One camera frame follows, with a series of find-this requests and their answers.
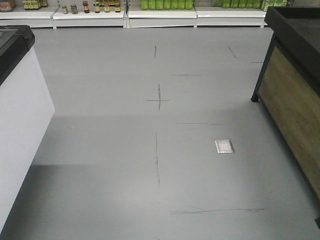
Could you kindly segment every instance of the floor outlet cover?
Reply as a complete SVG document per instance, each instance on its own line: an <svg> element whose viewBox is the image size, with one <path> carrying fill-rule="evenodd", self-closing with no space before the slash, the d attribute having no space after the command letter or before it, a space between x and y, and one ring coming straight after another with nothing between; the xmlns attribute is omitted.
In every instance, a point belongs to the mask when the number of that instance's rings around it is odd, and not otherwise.
<svg viewBox="0 0 320 240"><path fill-rule="evenodd" d="M234 154L235 149L231 140L214 140L216 151L218 154Z"/></svg>

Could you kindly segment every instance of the condiment jar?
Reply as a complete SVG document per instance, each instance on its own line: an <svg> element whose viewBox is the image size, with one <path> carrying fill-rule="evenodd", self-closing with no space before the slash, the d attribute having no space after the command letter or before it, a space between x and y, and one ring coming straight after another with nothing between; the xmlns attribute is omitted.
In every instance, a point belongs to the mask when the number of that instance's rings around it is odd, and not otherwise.
<svg viewBox="0 0 320 240"><path fill-rule="evenodd" d="M100 5L98 1L93 2L93 8L96 14L100 13Z"/></svg>
<svg viewBox="0 0 320 240"><path fill-rule="evenodd" d="M83 1L82 4L83 4L84 13L85 14L90 13L88 1Z"/></svg>
<svg viewBox="0 0 320 240"><path fill-rule="evenodd" d="M70 9L72 14L78 14L78 8L76 4L71 4Z"/></svg>
<svg viewBox="0 0 320 240"><path fill-rule="evenodd" d="M68 8L67 8L67 6L66 6L66 5L62 5L61 11L62 11L63 14L68 14Z"/></svg>

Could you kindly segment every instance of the bottle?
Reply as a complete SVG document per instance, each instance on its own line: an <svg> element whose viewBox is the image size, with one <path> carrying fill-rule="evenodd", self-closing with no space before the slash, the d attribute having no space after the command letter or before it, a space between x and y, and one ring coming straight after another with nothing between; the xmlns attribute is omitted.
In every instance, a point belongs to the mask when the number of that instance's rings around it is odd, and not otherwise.
<svg viewBox="0 0 320 240"><path fill-rule="evenodd" d="M239 0L231 0L230 8L236 9L239 6Z"/></svg>
<svg viewBox="0 0 320 240"><path fill-rule="evenodd" d="M186 8L186 0L178 0L178 9Z"/></svg>
<svg viewBox="0 0 320 240"><path fill-rule="evenodd" d="M78 14L78 8L76 4L71 4L70 9L72 14Z"/></svg>
<svg viewBox="0 0 320 240"><path fill-rule="evenodd" d="M254 0L247 0L246 4L245 4L245 8L246 9L252 9L253 4L254 4Z"/></svg>
<svg viewBox="0 0 320 240"><path fill-rule="evenodd" d="M222 0L222 7L223 7L224 9L230 8L230 1L231 1L231 0Z"/></svg>
<svg viewBox="0 0 320 240"><path fill-rule="evenodd" d="M90 13L88 1L83 1L82 4L83 4L83 11L84 11L84 13L85 13L85 14Z"/></svg>
<svg viewBox="0 0 320 240"><path fill-rule="evenodd" d="M108 0L106 0L106 1L104 2L104 12L105 12L105 13L110 13L110 7L109 7L109 2L108 2Z"/></svg>
<svg viewBox="0 0 320 240"><path fill-rule="evenodd" d="M171 9L178 9L178 0L171 0Z"/></svg>
<svg viewBox="0 0 320 240"><path fill-rule="evenodd" d="M120 0L115 0L114 1L114 11L116 13L120 13L121 12Z"/></svg>
<svg viewBox="0 0 320 240"><path fill-rule="evenodd" d="M147 10L148 9L148 0L140 0L140 7L141 7L141 10Z"/></svg>
<svg viewBox="0 0 320 240"><path fill-rule="evenodd" d="M156 0L149 0L148 9L149 10L155 10L156 9Z"/></svg>
<svg viewBox="0 0 320 240"><path fill-rule="evenodd" d="M211 6L212 7L221 7L221 0L212 0Z"/></svg>
<svg viewBox="0 0 320 240"><path fill-rule="evenodd" d="M194 0L185 0L185 9L191 10L194 8Z"/></svg>
<svg viewBox="0 0 320 240"><path fill-rule="evenodd" d="M96 14L100 13L100 7L99 7L99 2L98 1L94 1L93 2L93 9L94 9L94 12Z"/></svg>
<svg viewBox="0 0 320 240"><path fill-rule="evenodd" d="M246 7L247 0L239 0L239 9L244 9Z"/></svg>
<svg viewBox="0 0 320 240"><path fill-rule="evenodd" d="M66 5L62 5L61 11L62 11L63 14L68 14L68 8L67 8L67 6L66 6Z"/></svg>
<svg viewBox="0 0 320 240"><path fill-rule="evenodd" d="M170 10L171 8L171 0L163 0L163 9Z"/></svg>
<svg viewBox="0 0 320 240"><path fill-rule="evenodd" d="M253 5L252 7L254 9L259 9L261 7L261 0L253 0Z"/></svg>
<svg viewBox="0 0 320 240"><path fill-rule="evenodd" d="M164 9L164 0L156 0L155 1L155 8L157 10L163 10Z"/></svg>

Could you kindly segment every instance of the product package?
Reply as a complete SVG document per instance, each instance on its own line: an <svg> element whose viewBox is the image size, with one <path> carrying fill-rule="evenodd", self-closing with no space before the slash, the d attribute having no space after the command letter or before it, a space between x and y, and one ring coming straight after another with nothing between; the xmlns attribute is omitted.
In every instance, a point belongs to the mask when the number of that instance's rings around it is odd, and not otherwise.
<svg viewBox="0 0 320 240"><path fill-rule="evenodd" d="M164 0L156 0L155 8L157 10L163 10L164 9Z"/></svg>
<svg viewBox="0 0 320 240"><path fill-rule="evenodd" d="M261 7L261 0L253 0L253 5L252 7L254 9L259 9Z"/></svg>
<svg viewBox="0 0 320 240"><path fill-rule="evenodd" d="M171 0L171 9L178 9L178 0Z"/></svg>
<svg viewBox="0 0 320 240"><path fill-rule="evenodd" d="M15 0L0 0L0 12L2 13L12 12L15 6Z"/></svg>
<svg viewBox="0 0 320 240"><path fill-rule="evenodd" d="M236 9L239 6L239 0L231 0L230 8Z"/></svg>
<svg viewBox="0 0 320 240"><path fill-rule="evenodd" d="M163 1L163 9L169 10L171 8L171 0L164 0Z"/></svg>
<svg viewBox="0 0 320 240"><path fill-rule="evenodd" d="M178 9L186 8L186 0L178 0Z"/></svg>
<svg viewBox="0 0 320 240"><path fill-rule="evenodd" d="M287 5L287 0L274 0L274 7L285 7Z"/></svg>
<svg viewBox="0 0 320 240"><path fill-rule="evenodd" d="M247 0L239 0L239 9L244 9L246 7Z"/></svg>
<svg viewBox="0 0 320 240"><path fill-rule="evenodd" d="M274 0L263 0L261 9L266 12L269 7L272 7L274 5Z"/></svg>
<svg viewBox="0 0 320 240"><path fill-rule="evenodd" d="M231 3L231 0L222 0L221 6L224 9L228 9L228 8L230 8L230 3Z"/></svg>
<svg viewBox="0 0 320 240"><path fill-rule="evenodd" d="M185 9L191 10L194 7L194 1L193 0L185 0Z"/></svg>
<svg viewBox="0 0 320 240"><path fill-rule="evenodd" d="M141 10L147 10L148 9L148 0L140 0L140 7L141 7Z"/></svg>
<svg viewBox="0 0 320 240"><path fill-rule="evenodd" d="M149 0L148 1L148 9L155 10L156 9L156 0Z"/></svg>
<svg viewBox="0 0 320 240"><path fill-rule="evenodd" d="M253 5L254 5L254 0L247 0L245 4L245 8L252 9Z"/></svg>

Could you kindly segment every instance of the store shelf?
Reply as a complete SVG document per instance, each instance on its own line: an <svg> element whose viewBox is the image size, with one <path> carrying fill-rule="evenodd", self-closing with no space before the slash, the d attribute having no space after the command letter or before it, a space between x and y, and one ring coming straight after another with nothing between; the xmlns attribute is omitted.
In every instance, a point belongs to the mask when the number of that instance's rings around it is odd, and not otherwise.
<svg viewBox="0 0 320 240"><path fill-rule="evenodd" d="M54 28L57 27L93 27L93 26L123 26L126 27L125 12L115 12L114 7L110 8L111 11L106 13L102 10L100 13L91 11L84 13L79 11L78 14L63 14L56 12L53 15Z"/></svg>
<svg viewBox="0 0 320 240"><path fill-rule="evenodd" d="M191 10L141 10L132 4L128 11L128 28L196 26L197 13Z"/></svg>
<svg viewBox="0 0 320 240"><path fill-rule="evenodd" d="M197 26L260 26L266 13L252 8L196 7Z"/></svg>
<svg viewBox="0 0 320 240"><path fill-rule="evenodd" d="M25 10L17 6L11 12L1 12L1 25L29 25L32 28L52 28L52 17L58 6L42 7L39 10Z"/></svg>

